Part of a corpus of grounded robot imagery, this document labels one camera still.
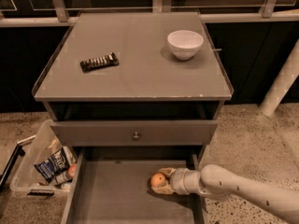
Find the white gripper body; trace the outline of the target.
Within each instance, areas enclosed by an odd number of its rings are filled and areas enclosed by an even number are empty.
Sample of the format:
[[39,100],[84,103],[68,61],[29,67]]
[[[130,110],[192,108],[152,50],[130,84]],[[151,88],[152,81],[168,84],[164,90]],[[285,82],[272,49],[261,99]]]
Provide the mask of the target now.
[[190,193],[185,188],[184,178],[187,174],[187,168],[178,168],[170,177],[170,186],[178,195],[189,195]]

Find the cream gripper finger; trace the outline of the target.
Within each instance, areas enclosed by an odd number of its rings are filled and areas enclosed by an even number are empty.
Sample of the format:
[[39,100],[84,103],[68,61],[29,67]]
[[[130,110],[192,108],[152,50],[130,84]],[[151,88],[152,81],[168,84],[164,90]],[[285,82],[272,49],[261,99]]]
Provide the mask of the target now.
[[174,193],[174,190],[172,189],[168,181],[165,181],[160,185],[154,186],[151,189],[158,194],[171,195]]
[[166,178],[170,178],[175,171],[176,169],[172,167],[161,168],[158,170],[158,172],[163,174]]

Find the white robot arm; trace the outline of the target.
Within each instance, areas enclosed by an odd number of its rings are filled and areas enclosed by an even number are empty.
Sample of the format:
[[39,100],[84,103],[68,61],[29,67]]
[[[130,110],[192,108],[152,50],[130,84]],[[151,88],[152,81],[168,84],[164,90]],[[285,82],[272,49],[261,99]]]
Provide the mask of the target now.
[[281,103],[298,78],[299,48],[293,47],[260,105],[225,105],[220,125],[195,170],[163,170],[170,181],[161,198],[197,194],[224,202],[236,196],[269,217],[299,224],[299,109]]

